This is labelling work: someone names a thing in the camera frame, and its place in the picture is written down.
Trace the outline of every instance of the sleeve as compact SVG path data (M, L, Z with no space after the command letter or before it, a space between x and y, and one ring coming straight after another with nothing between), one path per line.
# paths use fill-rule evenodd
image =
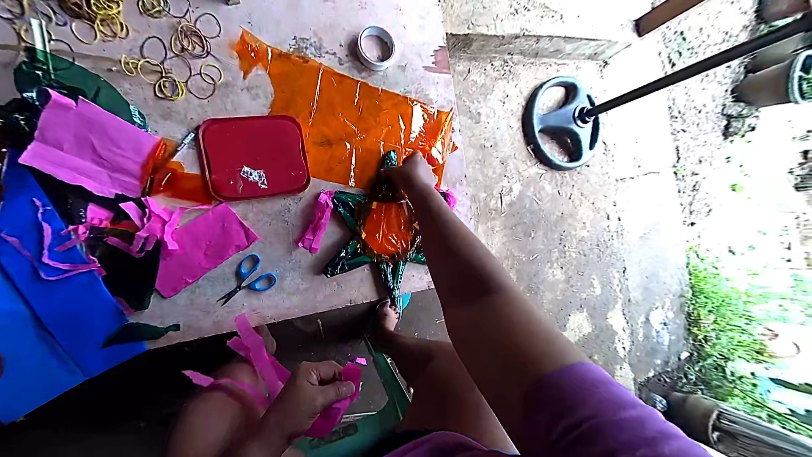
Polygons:
M708 456L593 363L568 365L536 381L525 397L525 418L536 455Z

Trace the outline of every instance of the blue scissors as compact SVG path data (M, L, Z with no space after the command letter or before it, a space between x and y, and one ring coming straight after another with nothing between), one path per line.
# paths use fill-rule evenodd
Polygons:
M249 259L251 259L254 264L251 268L246 269ZM237 267L237 286L231 289L228 294L217 299L218 302L222 302L220 306L228 303L229 300L237 295L237 292L240 292L246 287L256 292L264 292L276 285L276 275L273 273L265 273L248 284L245 284L246 280L259 268L259 263L259 255L256 254L246 255L245 258L240 261L240 265Z

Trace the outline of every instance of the red plastic lid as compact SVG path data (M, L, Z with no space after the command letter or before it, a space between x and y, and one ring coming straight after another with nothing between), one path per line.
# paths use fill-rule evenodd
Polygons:
M289 115L205 120L197 143L203 175L220 200L298 194L310 185L305 139Z

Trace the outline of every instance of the black metal pole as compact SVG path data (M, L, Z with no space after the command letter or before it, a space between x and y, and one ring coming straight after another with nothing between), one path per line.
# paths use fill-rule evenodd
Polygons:
M673 72L670 75L663 76L662 78L652 81L649 84L639 87L631 92L627 92L619 97L615 97L608 102L604 102L596 107L592 107L584 111L582 115L586 119L592 119L596 115L603 114L621 105L633 102L638 98L645 97L646 95L653 94L658 90L665 89L689 78L693 78L696 75L701 75L702 73L708 72L716 67L724 65L725 63L745 57L748 54L752 54L768 46L774 45L779 41L794 37L798 33L810 31L812 31L812 11L804 13L804 15L798 20L794 20L793 22L777 28L772 32L765 33L761 37L756 37L750 41L736 45L728 50L724 50L716 55L712 55L707 59L700 60L693 65L689 65L688 67L685 67L679 71Z

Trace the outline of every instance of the hand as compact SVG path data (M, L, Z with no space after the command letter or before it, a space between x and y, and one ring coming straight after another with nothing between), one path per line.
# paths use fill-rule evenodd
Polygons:
M437 185L437 177L420 151L409 155L399 167L388 168L383 173L407 194L415 189Z
M336 362L300 363L263 421L271 420L272 433L279 433L287 445L306 432L325 407L355 393L353 383L340 379L341 365Z

